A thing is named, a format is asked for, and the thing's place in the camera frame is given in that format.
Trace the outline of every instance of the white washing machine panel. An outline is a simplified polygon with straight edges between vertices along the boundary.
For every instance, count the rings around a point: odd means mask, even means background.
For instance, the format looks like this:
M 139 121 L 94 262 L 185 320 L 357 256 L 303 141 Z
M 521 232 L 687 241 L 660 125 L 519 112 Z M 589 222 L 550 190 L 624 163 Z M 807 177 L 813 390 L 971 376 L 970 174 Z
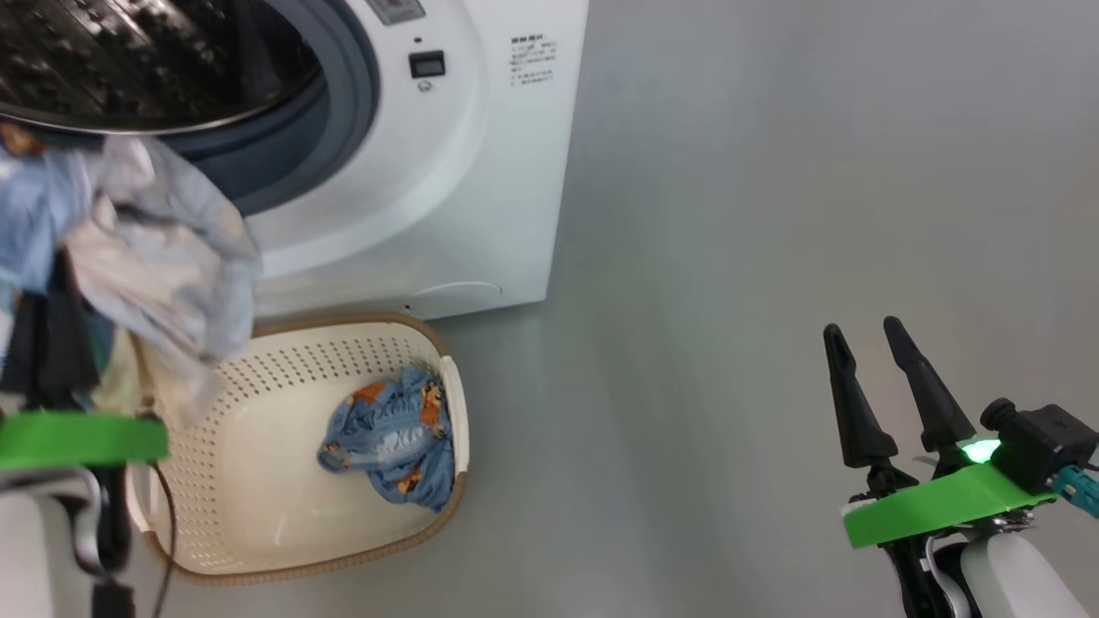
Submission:
M 387 26 L 348 0 L 377 58 L 378 109 L 340 172 L 248 219 L 260 318 L 439 318 L 545 297 L 587 0 L 421 3 L 425 16 Z M 409 56 L 433 51 L 445 75 L 413 78 Z

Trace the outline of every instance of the laundry basket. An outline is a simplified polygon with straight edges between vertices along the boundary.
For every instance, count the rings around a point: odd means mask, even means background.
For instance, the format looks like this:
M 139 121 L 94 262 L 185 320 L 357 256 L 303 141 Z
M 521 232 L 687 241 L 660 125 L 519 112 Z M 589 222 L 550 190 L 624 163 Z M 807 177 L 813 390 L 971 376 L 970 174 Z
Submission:
M 365 474 L 330 474 L 317 463 L 340 401 L 407 365 L 441 376 L 446 391 L 455 478 L 439 514 L 390 504 Z M 166 419 L 171 457 L 162 470 L 176 507 L 176 564 L 191 582 L 257 584 L 346 569 L 424 542 L 457 509 L 469 463 L 465 396 L 446 346 L 423 322 L 375 314 L 262 329 L 218 372 L 224 391 L 203 423 Z M 166 500 L 155 477 L 148 486 L 138 474 L 129 481 L 131 517 L 166 564 Z

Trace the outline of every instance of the front-loading washing machine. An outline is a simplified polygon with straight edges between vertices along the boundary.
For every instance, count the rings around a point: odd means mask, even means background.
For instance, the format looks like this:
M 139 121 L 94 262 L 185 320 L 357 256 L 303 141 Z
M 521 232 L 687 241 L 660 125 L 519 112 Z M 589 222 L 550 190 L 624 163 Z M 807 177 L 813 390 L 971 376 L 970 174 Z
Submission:
M 155 134 L 246 216 L 260 318 L 545 297 L 587 0 L 0 0 L 0 115 Z

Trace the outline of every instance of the gray floor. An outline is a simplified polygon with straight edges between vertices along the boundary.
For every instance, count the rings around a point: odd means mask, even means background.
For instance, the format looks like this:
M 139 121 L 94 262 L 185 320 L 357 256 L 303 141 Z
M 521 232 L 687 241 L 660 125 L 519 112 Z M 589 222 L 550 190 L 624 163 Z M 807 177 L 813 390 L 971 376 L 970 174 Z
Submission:
M 469 493 L 403 555 L 167 615 L 900 616 L 852 551 L 821 329 L 920 454 L 881 319 L 976 419 L 1099 426 L 1099 5 L 592 0 L 550 299 L 445 321 Z M 1031 537 L 1089 609 L 1095 523 Z M 132 578 L 148 607 L 156 572 Z

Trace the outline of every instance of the black cable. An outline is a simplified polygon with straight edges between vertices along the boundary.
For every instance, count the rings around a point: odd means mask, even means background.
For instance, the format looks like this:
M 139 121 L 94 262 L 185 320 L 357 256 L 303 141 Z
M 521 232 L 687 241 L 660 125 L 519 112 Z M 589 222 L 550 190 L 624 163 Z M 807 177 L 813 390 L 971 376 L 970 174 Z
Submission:
M 153 606 L 153 618 L 160 618 L 164 610 L 164 597 L 168 594 L 168 580 L 171 578 L 171 570 L 176 566 L 176 501 L 171 499 L 171 489 L 168 488 L 168 479 L 160 472 L 160 466 L 152 464 L 156 471 L 156 477 L 160 479 L 160 488 L 168 498 L 168 518 L 170 521 L 171 540 L 168 542 L 168 565 L 164 567 L 164 578 L 160 580 L 160 592 L 156 594 L 156 605 Z

